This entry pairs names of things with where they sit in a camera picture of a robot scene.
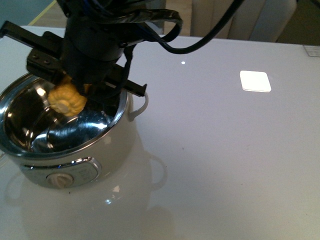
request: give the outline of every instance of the floor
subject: floor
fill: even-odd
[[[320,45],[319,0],[298,0],[297,10],[278,39],[279,43]],[[0,23],[4,20],[18,25],[61,27],[66,17],[52,0],[0,0]],[[192,0],[167,0],[166,8],[176,10],[184,20],[181,35],[190,35]],[[168,32],[170,24],[165,24]]]

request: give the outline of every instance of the robotic arm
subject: robotic arm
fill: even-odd
[[[54,84],[62,75],[72,77],[79,93],[104,103],[122,89],[144,96],[147,85],[128,80],[133,49],[143,41],[166,43],[179,35],[182,20],[176,11],[145,9],[148,0],[57,0],[67,17],[64,38],[45,32],[37,36],[9,21],[0,29],[8,36],[32,47],[27,70]],[[172,31],[159,37],[147,24],[176,23]],[[124,67],[117,65],[125,55]],[[92,84],[85,93],[84,84]]]

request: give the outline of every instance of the screw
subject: screw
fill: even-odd
[[[119,44],[119,46],[120,46],[120,48],[125,48],[126,46],[128,46],[128,43],[126,43],[126,42],[121,42],[121,43]]]

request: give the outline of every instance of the white handle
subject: white handle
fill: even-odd
[[[135,120],[135,118],[137,116],[139,116],[140,114],[142,114],[146,108],[148,107],[148,104],[149,104],[149,97],[148,97],[148,94],[145,93],[144,94],[144,98],[145,98],[145,101],[144,101],[144,104],[142,105],[142,107],[140,107],[139,109],[135,110],[135,111],[132,111],[132,112],[129,112],[128,114],[128,118],[129,118],[129,121],[132,122],[133,120]]]

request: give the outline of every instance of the wire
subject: wire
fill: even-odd
[[[244,0],[234,0],[227,9],[227,11],[224,13],[220,21],[214,26],[214,28],[195,44],[185,48],[174,48],[165,42],[159,42],[159,44],[172,54],[189,54],[198,50],[199,48],[203,47],[208,42],[210,42],[220,32],[220,30],[229,22],[232,16],[236,13],[243,1]]]

